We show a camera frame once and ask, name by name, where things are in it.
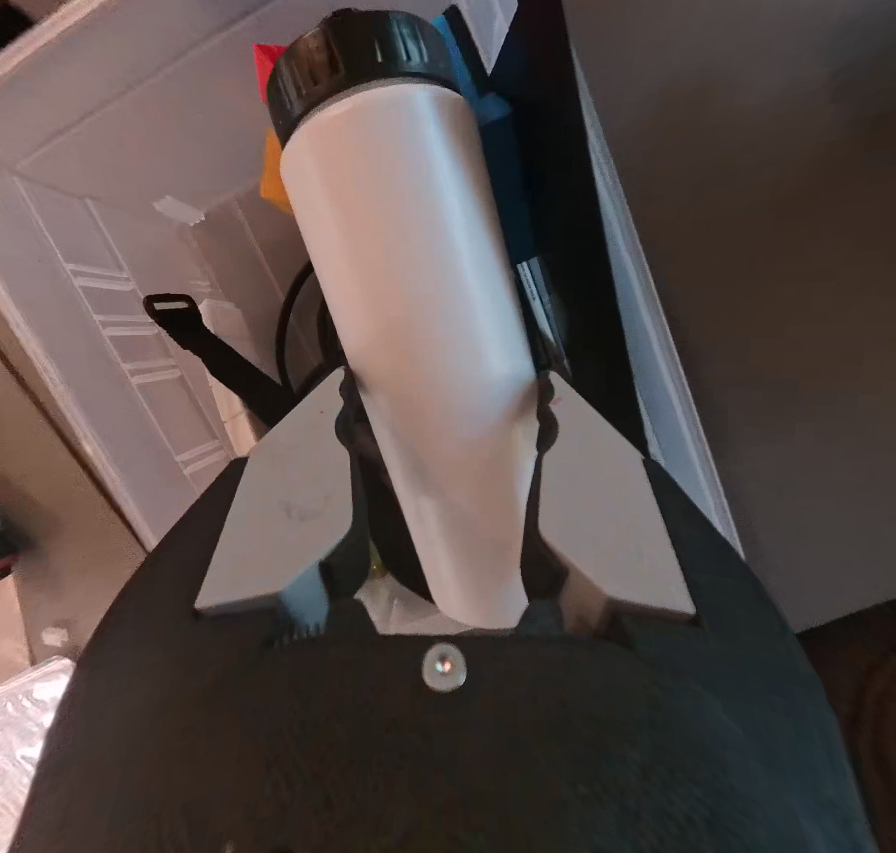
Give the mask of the blue box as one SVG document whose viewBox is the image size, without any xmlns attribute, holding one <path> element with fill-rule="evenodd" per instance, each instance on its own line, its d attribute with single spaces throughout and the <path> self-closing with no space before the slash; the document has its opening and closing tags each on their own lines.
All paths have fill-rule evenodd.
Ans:
<svg viewBox="0 0 896 853">
<path fill-rule="evenodd" d="M 537 250 L 513 111 L 495 91 L 459 6 L 448 6 L 433 24 L 447 45 L 460 90 L 476 118 L 535 366 L 546 370 L 566 355 L 551 284 Z"/>
</svg>

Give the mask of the clear plastic storage bin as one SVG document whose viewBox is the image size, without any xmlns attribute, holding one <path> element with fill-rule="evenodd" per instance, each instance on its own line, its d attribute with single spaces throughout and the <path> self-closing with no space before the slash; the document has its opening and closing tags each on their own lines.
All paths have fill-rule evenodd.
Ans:
<svg viewBox="0 0 896 853">
<path fill-rule="evenodd" d="M 381 634 L 508 632 L 521 617 L 473 628 L 434 603 L 297 220 L 259 193 L 274 127 L 254 44 L 288 48 L 346 8 L 434 26 L 452 4 L 514 115 L 566 355 L 538 370 L 532 354 L 536 377 L 560 374 L 644 456 L 688 623 L 732 615 L 712 573 L 751 574 L 571 0 L 68 1 L 2 53 L 2 311 L 139 539 L 198 557 L 189 611 L 253 447 L 344 368 L 338 435 L 365 518 L 353 557 L 323 565 L 328 617 L 359 598 Z"/>
</svg>

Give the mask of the orange block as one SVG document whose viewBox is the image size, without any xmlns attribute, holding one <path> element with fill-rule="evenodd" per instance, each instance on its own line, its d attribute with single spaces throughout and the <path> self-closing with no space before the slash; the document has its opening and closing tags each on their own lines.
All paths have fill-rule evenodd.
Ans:
<svg viewBox="0 0 896 853">
<path fill-rule="evenodd" d="M 259 183 L 259 193 L 262 199 L 279 209 L 279 211 L 292 217 L 294 211 L 280 173 L 281 158 L 282 146 L 280 140 L 275 131 L 269 128 L 264 142 L 263 169 Z"/>
</svg>

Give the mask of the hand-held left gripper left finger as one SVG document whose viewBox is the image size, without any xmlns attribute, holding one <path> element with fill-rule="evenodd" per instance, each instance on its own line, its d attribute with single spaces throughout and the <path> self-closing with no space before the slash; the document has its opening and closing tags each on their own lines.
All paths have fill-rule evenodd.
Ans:
<svg viewBox="0 0 896 853">
<path fill-rule="evenodd" d="M 323 565 L 353 557 L 365 518 L 338 435 L 345 379 L 344 368 L 333 371 L 248 455 L 195 600 L 199 613 L 274 609 L 301 633 L 324 629 L 337 592 Z"/>
</svg>

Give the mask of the white bottle black lid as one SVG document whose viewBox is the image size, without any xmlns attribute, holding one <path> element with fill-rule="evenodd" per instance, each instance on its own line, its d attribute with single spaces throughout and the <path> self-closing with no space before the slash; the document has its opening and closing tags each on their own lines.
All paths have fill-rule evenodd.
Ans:
<svg viewBox="0 0 896 853">
<path fill-rule="evenodd" d="M 516 624 L 538 388 L 476 114 L 427 20 L 337 10 L 278 58 L 280 175 L 434 603 Z"/>
</svg>

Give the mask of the red block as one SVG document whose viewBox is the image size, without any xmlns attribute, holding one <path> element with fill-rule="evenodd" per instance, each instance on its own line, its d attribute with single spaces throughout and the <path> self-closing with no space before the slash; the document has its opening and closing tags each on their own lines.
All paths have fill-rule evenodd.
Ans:
<svg viewBox="0 0 896 853">
<path fill-rule="evenodd" d="M 279 57 L 287 50 L 285 44 L 256 43 L 253 45 L 252 54 L 259 96 L 264 105 L 268 103 L 267 86 L 273 73 L 274 66 Z"/>
</svg>

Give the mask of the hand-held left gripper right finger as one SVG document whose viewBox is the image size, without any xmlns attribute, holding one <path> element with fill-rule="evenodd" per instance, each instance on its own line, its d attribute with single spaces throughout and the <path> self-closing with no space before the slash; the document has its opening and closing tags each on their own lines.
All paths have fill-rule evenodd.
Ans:
<svg viewBox="0 0 896 853">
<path fill-rule="evenodd" d="M 696 605 L 644 456 L 554 371 L 533 382 L 521 482 L 521 624 L 605 630 L 617 615 L 688 623 Z"/>
</svg>

